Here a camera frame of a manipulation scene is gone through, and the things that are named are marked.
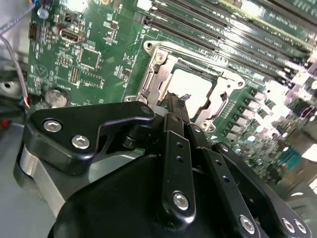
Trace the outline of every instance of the motherboard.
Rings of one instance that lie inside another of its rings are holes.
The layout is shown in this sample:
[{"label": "motherboard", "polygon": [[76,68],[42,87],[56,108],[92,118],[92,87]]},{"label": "motherboard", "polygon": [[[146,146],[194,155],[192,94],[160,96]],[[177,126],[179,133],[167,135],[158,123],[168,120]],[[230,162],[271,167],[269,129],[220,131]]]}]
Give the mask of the motherboard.
[{"label": "motherboard", "polygon": [[277,182],[271,171],[311,159],[317,141],[316,15],[311,0],[40,0],[30,112],[135,100],[155,109],[171,92],[211,143]]}]

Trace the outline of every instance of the cable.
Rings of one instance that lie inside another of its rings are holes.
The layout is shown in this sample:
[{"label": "cable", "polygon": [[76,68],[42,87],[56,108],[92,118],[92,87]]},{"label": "cable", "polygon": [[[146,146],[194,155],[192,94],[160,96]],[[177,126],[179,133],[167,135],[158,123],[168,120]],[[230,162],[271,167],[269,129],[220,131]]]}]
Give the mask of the cable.
[{"label": "cable", "polygon": [[25,84],[25,80],[24,80],[24,76],[23,76],[23,72],[22,72],[21,66],[20,66],[19,62],[15,58],[13,49],[12,49],[9,41],[5,37],[3,37],[2,35],[0,35],[0,40],[3,41],[3,43],[5,44],[7,50],[9,51],[9,54],[11,56],[11,59],[12,59],[12,61],[14,63],[14,66],[16,68],[16,71],[17,71],[19,79],[20,79],[25,105],[28,108],[30,108],[30,106],[28,104],[28,91],[26,89],[26,84]]},{"label": "cable", "polygon": [[5,32],[15,26],[23,17],[29,14],[33,10],[33,8],[35,8],[35,6],[35,4],[30,4],[30,6],[21,15],[0,26],[0,35],[3,35]]}]

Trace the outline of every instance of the red wire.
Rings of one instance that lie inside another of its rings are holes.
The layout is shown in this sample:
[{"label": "red wire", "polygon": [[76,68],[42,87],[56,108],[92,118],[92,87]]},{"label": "red wire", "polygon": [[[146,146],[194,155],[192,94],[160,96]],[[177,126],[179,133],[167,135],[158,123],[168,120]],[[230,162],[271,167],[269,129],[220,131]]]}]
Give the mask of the red wire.
[{"label": "red wire", "polygon": [[28,99],[27,99],[26,97],[24,97],[24,103],[25,103],[25,105],[26,105],[28,108],[30,108],[30,105],[29,105],[29,103],[28,103]]}]

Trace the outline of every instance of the screw hole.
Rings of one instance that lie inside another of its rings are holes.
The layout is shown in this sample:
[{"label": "screw hole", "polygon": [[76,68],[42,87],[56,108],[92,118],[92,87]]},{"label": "screw hole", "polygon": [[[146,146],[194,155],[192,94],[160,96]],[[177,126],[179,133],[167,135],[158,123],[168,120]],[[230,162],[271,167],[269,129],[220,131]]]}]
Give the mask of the screw hole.
[{"label": "screw hole", "polygon": [[142,111],[146,114],[151,114],[151,111],[147,107],[141,107]]},{"label": "screw hole", "polygon": [[219,160],[216,160],[216,163],[217,163],[219,166],[222,166],[222,163],[221,163]]},{"label": "screw hole", "polygon": [[153,47],[153,45],[152,45],[151,43],[148,43],[148,44],[147,44],[147,49],[148,49],[148,50],[152,49],[152,47]]},{"label": "screw hole", "polygon": [[222,178],[223,178],[223,180],[224,180],[225,182],[227,182],[227,183],[230,182],[230,179],[228,179],[227,176],[222,176]]},{"label": "screw hole", "polygon": [[177,145],[179,148],[181,148],[181,149],[183,149],[183,148],[184,148],[183,144],[182,144],[182,143],[180,143],[180,142],[177,142],[177,143],[176,143],[176,145]]},{"label": "screw hole", "polygon": [[180,162],[180,163],[183,163],[183,162],[184,162],[184,160],[183,160],[183,158],[182,158],[181,156],[176,156],[176,159],[177,159],[177,161]]}]

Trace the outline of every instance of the integrated circuit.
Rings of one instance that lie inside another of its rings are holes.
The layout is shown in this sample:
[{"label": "integrated circuit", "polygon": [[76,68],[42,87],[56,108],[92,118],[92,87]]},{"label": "integrated circuit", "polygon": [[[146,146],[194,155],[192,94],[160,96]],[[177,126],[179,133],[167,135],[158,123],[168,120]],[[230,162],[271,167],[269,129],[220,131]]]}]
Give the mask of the integrated circuit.
[{"label": "integrated circuit", "polygon": [[91,68],[91,69],[97,69],[99,62],[101,59],[101,53],[90,50],[87,48],[83,48],[80,53],[79,61],[81,65]]}]

